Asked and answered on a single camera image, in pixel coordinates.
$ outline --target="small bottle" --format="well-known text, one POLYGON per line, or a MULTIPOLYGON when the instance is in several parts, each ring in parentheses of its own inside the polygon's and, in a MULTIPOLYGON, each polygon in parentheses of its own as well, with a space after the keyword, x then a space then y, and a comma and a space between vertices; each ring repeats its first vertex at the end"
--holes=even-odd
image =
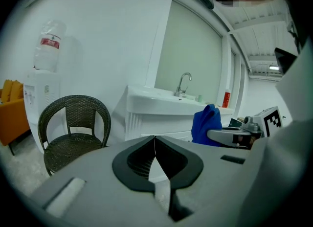
POLYGON ((229 99, 230 99, 230 90, 226 90, 223 105, 222 105, 223 108, 228 108, 229 99))

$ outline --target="orange sofa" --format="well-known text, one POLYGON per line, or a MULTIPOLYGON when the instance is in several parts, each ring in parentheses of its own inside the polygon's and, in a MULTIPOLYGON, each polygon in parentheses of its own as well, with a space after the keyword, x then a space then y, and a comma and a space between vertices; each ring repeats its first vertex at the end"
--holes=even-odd
POLYGON ((6 146, 29 130, 24 98, 0 104, 0 141, 6 146))

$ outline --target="wicker chair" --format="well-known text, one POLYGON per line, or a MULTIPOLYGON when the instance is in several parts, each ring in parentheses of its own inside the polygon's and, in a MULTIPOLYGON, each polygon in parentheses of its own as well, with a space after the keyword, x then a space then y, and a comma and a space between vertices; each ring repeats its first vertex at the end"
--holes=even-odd
POLYGON ((44 161, 48 174, 55 173, 79 156, 106 146, 111 130, 111 117, 106 106, 99 100, 84 95, 62 97, 47 106, 39 117, 38 134, 44 149, 44 161), (47 126, 52 116, 65 107, 68 134, 60 136, 50 143, 47 139, 47 126), (104 122, 104 137, 101 142, 94 135, 95 113, 100 114, 104 122), (91 129, 91 135, 71 133, 70 127, 91 129))

